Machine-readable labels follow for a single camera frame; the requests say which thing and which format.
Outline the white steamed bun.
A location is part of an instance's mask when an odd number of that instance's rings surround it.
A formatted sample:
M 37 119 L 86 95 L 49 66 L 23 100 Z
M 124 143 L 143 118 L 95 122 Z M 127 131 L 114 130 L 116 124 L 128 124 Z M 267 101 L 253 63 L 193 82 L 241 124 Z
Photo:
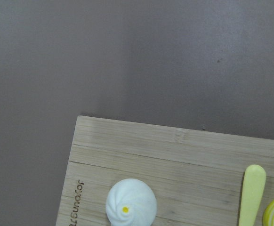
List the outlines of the white steamed bun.
M 145 182 L 127 178 L 110 189 L 105 210 L 112 226 L 151 226 L 157 214 L 157 200 Z

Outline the bamboo cutting board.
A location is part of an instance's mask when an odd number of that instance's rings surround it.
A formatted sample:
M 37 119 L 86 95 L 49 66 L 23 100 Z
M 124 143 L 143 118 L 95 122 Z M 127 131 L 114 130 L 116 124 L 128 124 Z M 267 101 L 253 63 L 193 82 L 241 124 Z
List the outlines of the bamboo cutting board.
M 109 190 L 136 178 L 156 196 L 156 226 L 235 226 L 252 164 L 267 176 L 260 226 L 274 199 L 274 140 L 79 116 L 56 224 L 109 225 Z

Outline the yellow plastic knife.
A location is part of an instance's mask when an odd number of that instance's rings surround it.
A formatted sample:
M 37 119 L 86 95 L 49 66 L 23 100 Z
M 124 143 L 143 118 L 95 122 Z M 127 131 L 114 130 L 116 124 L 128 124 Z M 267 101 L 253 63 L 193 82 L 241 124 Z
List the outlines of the yellow plastic knife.
M 242 184 L 239 226 L 253 226 L 266 184 L 266 171 L 260 165 L 246 168 Z

